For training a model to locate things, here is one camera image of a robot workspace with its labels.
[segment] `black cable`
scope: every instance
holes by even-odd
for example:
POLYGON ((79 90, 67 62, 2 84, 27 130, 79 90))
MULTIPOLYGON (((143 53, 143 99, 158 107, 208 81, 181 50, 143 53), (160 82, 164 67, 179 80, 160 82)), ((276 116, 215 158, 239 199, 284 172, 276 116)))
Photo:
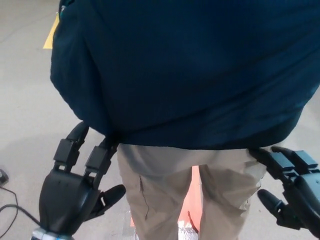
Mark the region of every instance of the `black cable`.
POLYGON ((0 186, 0 189, 6 191, 6 192, 9 192, 11 194, 14 195, 14 198, 15 198, 15 204, 6 204, 2 207, 0 207, 0 213, 2 210, 6 209, 6 208, 15 208, 16 209, 16 212, 15 212, 15 215, 14 215, 14 218, 12 220, 12 222, 10 223, 9 227, 7 228, 7 230, 0 236, 0 239, 2 239, 8 232, 9 230, 11 229, 11 227, 13 226, 14 222, 16 221, 17 219, 17 216, 18 216, 18 212, 21 211, 23 212, 27 217, 29 217, 33 222, 35 222, 38 226, 40 226, 40 222, 34 217, 32 216, 27 210, 25 210, 23 207, 19 206, 18 204, 18 197, 17 197, 17 194, 14 192, 14 191, 11 191, 9 189, 6 189, 5 187, 3 186, 0 186))

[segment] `robotic hand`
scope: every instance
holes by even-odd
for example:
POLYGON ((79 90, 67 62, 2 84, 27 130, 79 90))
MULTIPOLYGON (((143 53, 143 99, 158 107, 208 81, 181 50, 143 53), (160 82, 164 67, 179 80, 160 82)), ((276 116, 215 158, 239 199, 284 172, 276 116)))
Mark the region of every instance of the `robotic hand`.
POLYGON ((258 197, 282 227, 308 229, 320 239, 320 169, 304 151, 273 146, 272 152, 249 149, 252 157, 267 167, 268 173, 282 182, 283 195, 288 204, 267 190, 259 190, 258 197))
POLYGON ((123 185, 105 192, 98 189, 117 151, 114 139, 105 138, 94 147, 83 175, 71 172, 88 130, 81 122, 60 141, 53 158, 54 167, 40 193, 40 228, 33 232, 31 240, 73 240, 83 222, 103 215, 125 195, 123 185))

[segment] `khaki pants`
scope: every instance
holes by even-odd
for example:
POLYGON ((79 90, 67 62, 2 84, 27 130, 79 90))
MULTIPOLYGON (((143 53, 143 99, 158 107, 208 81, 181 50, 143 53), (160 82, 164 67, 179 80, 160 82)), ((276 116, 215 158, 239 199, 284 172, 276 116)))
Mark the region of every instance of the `khaki pants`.
MULTIPOLYGON (((210 152, 210 162, 199 166, 203 192, 199 239, 237 240, 248 216, 250 198, 259 189, 266 168, 245 149, 210 152)), ((147 156, 153 157, 150 151, 147 156)), ((178 240, 178 218, 189 190, 192 166, 170 175, 141 175, 132 170, 127 157, 120 147, 120 175, 139 239, 178 240)))

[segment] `concrete floor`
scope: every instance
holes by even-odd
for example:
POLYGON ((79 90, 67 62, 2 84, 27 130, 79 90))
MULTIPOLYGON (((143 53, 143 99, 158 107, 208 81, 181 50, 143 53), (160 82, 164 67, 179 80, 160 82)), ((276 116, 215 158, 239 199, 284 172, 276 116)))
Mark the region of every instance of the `concrete floor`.
MULTIPOLYGON (((7 170, 7 188, 18 195, 19 204, 38 216, 38 199, 45 176, 53 166, 52 157, 59 140, 79 122, 49 81, 50 50, 43 45, 55 19, 58 0, 0 0, 0 168, 7 170)), ((320 159, 320 92, 307 105, 298 127, 286 147, 305 150, 320 159)), ((90 131, 75 171, 81 173, 85 160, 102 136, 90 131)), ((104 177, 106 190, 121 182, 114 163, 104 177)), ((269 176, 263 188, 281 196, 282 186, 269 176)), ((0 206, 13 203, 9 193, 0 191, 0 206)), ((0 214, 0 235, 15 211, 0 214)), ((30 239, 36 227, 19 214, 3 240, 30 239)), ((133 239, 130 213, 123 199, 105 216, 89 221, 76 233, 76 240, 133 239)), ((311 240, 306 230, 278 227, 258 201, 253 199, 249 220, 240 240, 311 240)))

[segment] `blue part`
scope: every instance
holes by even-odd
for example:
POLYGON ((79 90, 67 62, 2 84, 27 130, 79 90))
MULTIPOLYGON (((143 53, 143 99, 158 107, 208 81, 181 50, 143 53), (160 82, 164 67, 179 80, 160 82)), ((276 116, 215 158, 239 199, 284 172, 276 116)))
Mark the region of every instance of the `blue part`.
POLYGON ((299 116, 320 84, 319 39, 319 0, 77 0, 51 81, 104 135, 201 148, 299 116))

